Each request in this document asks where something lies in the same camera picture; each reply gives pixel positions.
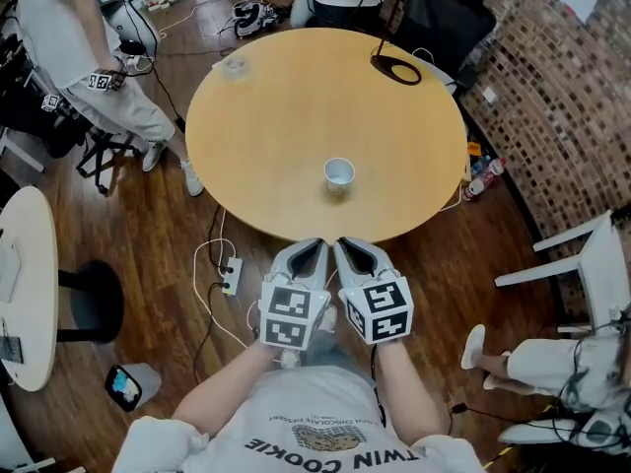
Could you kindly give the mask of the white power strip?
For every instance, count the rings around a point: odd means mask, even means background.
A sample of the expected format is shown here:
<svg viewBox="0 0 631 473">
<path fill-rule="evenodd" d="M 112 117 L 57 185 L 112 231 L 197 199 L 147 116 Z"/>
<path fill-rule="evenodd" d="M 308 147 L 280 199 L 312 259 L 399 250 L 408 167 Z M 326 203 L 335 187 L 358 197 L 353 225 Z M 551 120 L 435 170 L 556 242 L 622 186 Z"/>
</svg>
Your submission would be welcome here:
<svg viewBox="0 0 631 473">
<path fill-rule="evenodd" d="M 228 262 L 223 273 L 223 294 L 230 297 L 235 297 L 237 295 L 242 269 L 243 260 L 241 258 L 228 258 Z"/>
</svg>

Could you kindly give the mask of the white paper cup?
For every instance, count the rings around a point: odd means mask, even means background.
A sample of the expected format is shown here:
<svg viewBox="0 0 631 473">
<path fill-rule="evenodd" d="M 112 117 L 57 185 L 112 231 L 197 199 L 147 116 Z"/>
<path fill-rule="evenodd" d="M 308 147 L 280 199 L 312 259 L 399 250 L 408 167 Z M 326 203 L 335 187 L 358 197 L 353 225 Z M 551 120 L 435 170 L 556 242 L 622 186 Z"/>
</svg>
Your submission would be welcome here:
<svg viewBox="0 0 631 473">
<path fill-rule="evenodd" d="M 355 178 L 353 164 L 344 158 L 332 158 L 324 165 L 326 188 L 331 194 L 344 194 Z"/>
</svg>

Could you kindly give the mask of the black office chair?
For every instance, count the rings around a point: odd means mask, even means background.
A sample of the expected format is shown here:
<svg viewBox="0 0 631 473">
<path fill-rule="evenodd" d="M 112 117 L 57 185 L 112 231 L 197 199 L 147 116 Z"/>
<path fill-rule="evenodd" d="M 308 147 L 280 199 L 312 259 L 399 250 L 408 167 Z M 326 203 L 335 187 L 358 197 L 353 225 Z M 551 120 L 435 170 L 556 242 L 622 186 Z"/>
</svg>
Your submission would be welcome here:
<svg viewBox="0 0 631 473">
<path fill-rule="evenodd" d="M 57 110 L 53 112 L 41 109 L 42 99 L 49 94 L 59 96 Z M 37 137 L 54 159 L 63 158 L 74 147 L 83 145 L 83 157 L 76 171 L 84 178 L 91 176 L 102 195 L 108 194 L 102 172 L 116 153 L 142 157 L 129 135 L 97 128 L 48 86 L 15 34 L 0 36 L 0 129 Z"/>
<path fill-rule="evenodd" d="M 466 58 L 496 24 L 484 0 L 406 0 L 392 43 L 433 63 L 460 95 L 477 80 Z"/>
</svg>

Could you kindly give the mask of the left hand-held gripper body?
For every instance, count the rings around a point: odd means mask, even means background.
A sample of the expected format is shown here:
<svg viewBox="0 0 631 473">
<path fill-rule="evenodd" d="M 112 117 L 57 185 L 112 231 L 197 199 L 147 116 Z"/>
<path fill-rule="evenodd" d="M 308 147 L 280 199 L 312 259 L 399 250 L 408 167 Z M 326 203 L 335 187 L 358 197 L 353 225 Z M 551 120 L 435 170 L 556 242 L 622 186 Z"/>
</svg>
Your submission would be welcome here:
<svg viewBox="0 0 631 473">
<path fill-rule="evenodd" d="M 259 303 L 259 339 L 263 344 L 306 351 L 329 306 L 331 294 L 263 283 Z"/>
</svg>

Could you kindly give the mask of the clear bottle red label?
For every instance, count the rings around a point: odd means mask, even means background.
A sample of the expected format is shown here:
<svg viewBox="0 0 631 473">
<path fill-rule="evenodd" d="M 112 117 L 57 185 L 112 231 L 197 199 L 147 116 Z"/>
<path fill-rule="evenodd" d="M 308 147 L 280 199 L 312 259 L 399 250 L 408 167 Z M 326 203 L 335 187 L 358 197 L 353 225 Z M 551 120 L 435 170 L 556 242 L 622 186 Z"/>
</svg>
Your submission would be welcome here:
<svg viewBox="0 0 631 473">
<path fill-rule="evenodd" d="M 504 159 L 492 160 L 465 188 L 463 199 L 472 201 L 481 195 L 504 172 L 505 165 Z"/>
</svg>

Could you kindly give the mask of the person's right forearm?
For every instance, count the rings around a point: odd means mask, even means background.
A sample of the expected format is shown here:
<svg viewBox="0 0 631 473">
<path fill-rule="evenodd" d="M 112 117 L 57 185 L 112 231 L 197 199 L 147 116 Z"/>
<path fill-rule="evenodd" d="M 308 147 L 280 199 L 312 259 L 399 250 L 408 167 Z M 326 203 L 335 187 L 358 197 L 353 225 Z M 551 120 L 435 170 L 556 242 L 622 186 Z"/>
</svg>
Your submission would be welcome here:
<svg viewBox="0 0 631 473">
<path fill-rule="evenodd" d="M 398 340 L 379 343 L 377 357 L 384 378 L 386 406 L 400 440 L 412 445 L 429 436 L 443 435 L 446 422 L 405 345 Z"/>
</svg>

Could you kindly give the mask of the white wooden stool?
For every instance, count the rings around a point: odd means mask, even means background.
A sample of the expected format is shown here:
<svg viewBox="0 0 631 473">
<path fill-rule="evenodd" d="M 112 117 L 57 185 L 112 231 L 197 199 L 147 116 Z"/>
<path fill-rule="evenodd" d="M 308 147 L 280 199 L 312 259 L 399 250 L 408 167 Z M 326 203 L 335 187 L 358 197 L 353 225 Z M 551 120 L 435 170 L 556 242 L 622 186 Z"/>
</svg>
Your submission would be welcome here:
<svg viewBox="0 0 631 473">
<path fill-rule="evenodd" d="M 495 285 L 501 288 L 576 272 L 587 299 L 592 332 L 603 335 L 613 329 L 614 322 L 631 305 L 631 283 L 613 213 L 608 210 L 574 228 L 535 243 L 532 249 L 540 252 L 581 236 L 585 236 L 587 241 L 578 253 L 499 276 L 495 279 Z"/>
</svg>

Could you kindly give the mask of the white keyboard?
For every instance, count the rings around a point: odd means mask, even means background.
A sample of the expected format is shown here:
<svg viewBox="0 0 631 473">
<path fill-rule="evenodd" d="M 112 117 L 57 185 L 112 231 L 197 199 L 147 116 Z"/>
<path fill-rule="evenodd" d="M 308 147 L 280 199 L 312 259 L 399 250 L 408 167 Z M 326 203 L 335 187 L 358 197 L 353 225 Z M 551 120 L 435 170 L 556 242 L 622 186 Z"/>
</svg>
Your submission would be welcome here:
<svg viewBox="0 0 631 473">
<path fill-rule="evenodd" d="M 0 240 L 0 303 L 9 303 L 17 282 L 21 260 L 12 239 Z"/>
</svg>

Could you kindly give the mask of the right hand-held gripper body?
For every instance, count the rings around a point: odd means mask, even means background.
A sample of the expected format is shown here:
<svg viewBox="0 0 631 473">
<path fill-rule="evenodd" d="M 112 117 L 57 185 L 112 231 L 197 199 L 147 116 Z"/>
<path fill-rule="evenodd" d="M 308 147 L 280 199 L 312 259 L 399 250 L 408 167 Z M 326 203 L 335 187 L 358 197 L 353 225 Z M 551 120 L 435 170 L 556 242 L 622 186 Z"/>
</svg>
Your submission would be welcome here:
<svg viewBox="0 0 631 473">
<path fill-rule="evenodd" d="M 405 277 L 338 293 L 346 318 L 367 345 L 407 336 L 413 321 L 413 300 Z"/>
</svg>

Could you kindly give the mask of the black keyboard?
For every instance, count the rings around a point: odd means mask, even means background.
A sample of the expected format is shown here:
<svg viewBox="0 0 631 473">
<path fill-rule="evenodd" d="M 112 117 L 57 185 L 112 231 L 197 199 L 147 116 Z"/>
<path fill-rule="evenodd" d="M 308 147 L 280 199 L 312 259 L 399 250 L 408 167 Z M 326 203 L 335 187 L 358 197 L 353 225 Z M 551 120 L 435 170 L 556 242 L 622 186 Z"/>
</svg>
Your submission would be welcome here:
<svg viewBox="0 0 631 473">
<path fill-rule="evenodd" d="M 19 337 L 0 335 L 0 360 L 22 364 L 24 356 Z"/>
</svg>

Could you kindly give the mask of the black and white headset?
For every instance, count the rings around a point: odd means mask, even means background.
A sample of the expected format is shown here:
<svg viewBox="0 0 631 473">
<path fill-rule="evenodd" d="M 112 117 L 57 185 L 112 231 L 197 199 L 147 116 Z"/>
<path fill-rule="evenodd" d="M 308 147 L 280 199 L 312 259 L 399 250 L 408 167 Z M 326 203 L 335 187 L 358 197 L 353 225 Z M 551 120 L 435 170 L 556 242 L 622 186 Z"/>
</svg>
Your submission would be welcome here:
<svg viewBox="0 0 631 473">
<path fill-rule="evenodd" d="M 256 34 L 277 20 L 274 6 L 264 0 L 243 0 L 232 8 L 233 32 L 236 38 Z"/>
</svg>

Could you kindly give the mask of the white rounded appliance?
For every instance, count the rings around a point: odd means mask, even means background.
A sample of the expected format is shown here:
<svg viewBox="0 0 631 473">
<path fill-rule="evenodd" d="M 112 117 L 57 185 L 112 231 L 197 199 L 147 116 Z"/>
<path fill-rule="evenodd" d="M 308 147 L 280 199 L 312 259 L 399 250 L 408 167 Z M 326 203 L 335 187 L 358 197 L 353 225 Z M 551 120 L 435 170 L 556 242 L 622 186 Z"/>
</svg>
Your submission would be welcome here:
<svg viewBox="0 0 631 473">
<path fill-rule="evenodd" d="M 314 15 L 313 0 L 294 0 L 289 18 L 290 27 L 292 29 L 304 28 Z"/>
<path fill-rule="evenodd" d="M 115 0 L 102 5 L 105 20 L 118 33 L 122 40 L 142 42 L 147 48 L 156 44 L 158 33 L 131 4 Z"/>
</svg>

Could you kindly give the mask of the person's left forearm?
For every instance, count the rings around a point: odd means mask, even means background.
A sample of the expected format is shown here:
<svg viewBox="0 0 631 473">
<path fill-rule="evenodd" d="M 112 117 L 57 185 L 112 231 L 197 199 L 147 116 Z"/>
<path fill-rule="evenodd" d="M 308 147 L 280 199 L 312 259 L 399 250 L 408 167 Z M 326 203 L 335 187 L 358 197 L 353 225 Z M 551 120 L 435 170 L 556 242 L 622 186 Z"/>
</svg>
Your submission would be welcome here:
<svg viewBox="0 0 631 473">
<path fill-rule="evenodd" d="M 255 341 L 194 387 L 177 405 L 173 419 L 211 438 L 217 436 L 270 369 L 279 352 L 278 348 Z"/>
</svg>

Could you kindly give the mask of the round wooden table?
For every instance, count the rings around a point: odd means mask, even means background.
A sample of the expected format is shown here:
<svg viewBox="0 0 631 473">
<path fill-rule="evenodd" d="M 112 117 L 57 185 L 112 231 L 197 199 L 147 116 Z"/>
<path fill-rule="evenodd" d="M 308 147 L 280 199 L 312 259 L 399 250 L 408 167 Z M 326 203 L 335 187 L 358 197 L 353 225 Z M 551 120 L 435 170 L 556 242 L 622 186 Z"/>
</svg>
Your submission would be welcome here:
<svg viewBox="0 0 631 473">
<path fill-rule="evenodd" d="M 275 237 L 378 242 L 431 219 L 465 171 L 465 126 L 429 70 L 401 85 L 371 65 L 377 38 L 315 28 L 235 52 L 248 75 L 215 65 L 186 117 L 185 140 L 206 190 L 232 215 Z M 344 158 L 355 178 L 326 188 L 324 165 Z"/>
</svg>

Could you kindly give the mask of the person's white printed shirt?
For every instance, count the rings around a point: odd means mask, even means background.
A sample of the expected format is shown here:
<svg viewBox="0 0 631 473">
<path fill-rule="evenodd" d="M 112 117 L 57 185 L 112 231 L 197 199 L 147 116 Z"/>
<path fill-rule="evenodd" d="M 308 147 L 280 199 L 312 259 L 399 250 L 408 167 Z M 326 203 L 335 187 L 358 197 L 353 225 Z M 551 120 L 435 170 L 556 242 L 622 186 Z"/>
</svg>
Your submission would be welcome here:
<svg viewBox="0 0 631 473">
<path fill-rule="evenodd" d="M 211 438 L 176 420 L 130 427 L 112 473 L 485 473 L 464 439 L 412 445 L 383 426 L 373 389 L 338 367 L 273 371 Z"/>
</svg>

